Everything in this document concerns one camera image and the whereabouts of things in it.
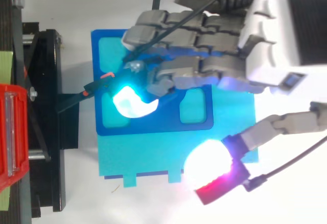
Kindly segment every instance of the white table surface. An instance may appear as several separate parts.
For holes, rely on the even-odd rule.
[[[63,92],[77,93],[93,80],[90,32],[129,28],[151,6],[152,0],[26,0],[22,17],[62,35]],[[161,8],[183,9],[167,0]],[[309,105],[268,93],[255,103],[257,119]],[[184,182],[168,184],[167,176],[138,178],[133,188],[123,188],[122,179],[99,177],[93,99],[81,103],[79,123],[79,149],[65,151],[66,207],[60,213],[42,208],[33,224],[327,223],[327,145],[251,193],[238,187],[203,206]],[[279,136],[260,148],[260,163],[247,167],[253,176],[266,173],[325,134]]]

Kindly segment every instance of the red container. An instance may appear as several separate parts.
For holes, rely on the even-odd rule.
[[[0,84],[0,192],[28,171],[27,91]]]

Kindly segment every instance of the robotic hand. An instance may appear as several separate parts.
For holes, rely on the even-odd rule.
[[[327,129],[327,0],[173,1],[194,11],[143,12],[122,40],[132,51],[125,68],[139,63],[134,60],[141,53],[153,56],[142,62],[155,66],[143,83],[146,102],[175,89],[208,84],[255,94],[268,88],[273,94],[312,101],[308,112],[271,115],[223,139],[232,156],[231,170],[196,190],[204,204],[241,184],[247,191],[257,188],[327,140],[251,180],[241,162],[247,152],[279,134]],[[207,16],[204,9],[219,15]]]

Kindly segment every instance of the light blue tray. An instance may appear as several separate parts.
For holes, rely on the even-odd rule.
[[[115,72],[113,65],[101,64],[101,61],[114,60],[114,65],[118,68],[125,50],[121,46],[119,38],[112,38],[109,41],[106,37],[102,43],[98,50],[93,49],[93,55],[95,57],[95,52],[98,51],[98,61],[102,72]],[[203,103],[199,100],[196,101],[197,97],[200,97],[199,92],[201,89],[188,91],[186,99],[182,101],[187,106],[183,105],[184,109],[176,116],[180,116],[183,122],[192,122],[194,119],[203,117]],[[110,102],[110,99],[104,97],[105,95],[101,96],[96,98],[105,101],[106,104]],[[166,171],[170,183],[180,182],[185,159],[198,144],[208,139],[221,140],[225,136],[236,134],[255,123],[254,96],[252,94],[221,91],[212,87],[212,99],[214,126],[209,130],[98,135],[100,175],[108,178],[122,177],[124,187],[136,186],[136,176],[147,175],[145,173],[148,172],[151,175],[151,172]],[[111,122],[103,121],[103,123],[107,126],[119,124],[124,126],[127,122],[119,119],[114,106],[111,104],[108,106],[110,109],[102,109],[102,112],[106,113],[103,114],[103,117],[116,119]],[[243,161],[245,163],[257,162],[258,152],[249,152]]]

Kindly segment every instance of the glowing sensor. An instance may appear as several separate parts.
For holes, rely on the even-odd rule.
[[[112,101],[118,112],[127,118],[140,118],[154,112],[159,104],[159,100],[151,103],[144,103],[135,91],[125,86],[113,98]]]
[[[230,172],[232,157],[221,141],[207,140],[190,153],[184,164],[184,177],[192,189],[199,189]]]

